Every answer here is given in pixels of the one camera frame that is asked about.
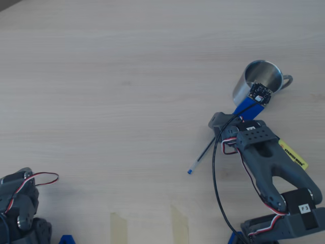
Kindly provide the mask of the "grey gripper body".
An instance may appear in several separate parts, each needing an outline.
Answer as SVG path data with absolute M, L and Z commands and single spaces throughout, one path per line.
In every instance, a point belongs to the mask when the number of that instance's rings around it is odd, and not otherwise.
M 233 121 L 231 121 L 223 132 L 220 134 L 221 129 L 224 125 L 233 117 L 233 114 L 225 114 L 223 112 L 217 112 L 213 115 L 209 121 L 208 127 L 213 130 L 215 137 L 219 138 L 218 142 L 224 139 L 237 137 L 239 131 L 248 131 L 251 129 L 260 128 L 266 125 L 263 120 L 244 120 L 239 116 L 236 116 Z

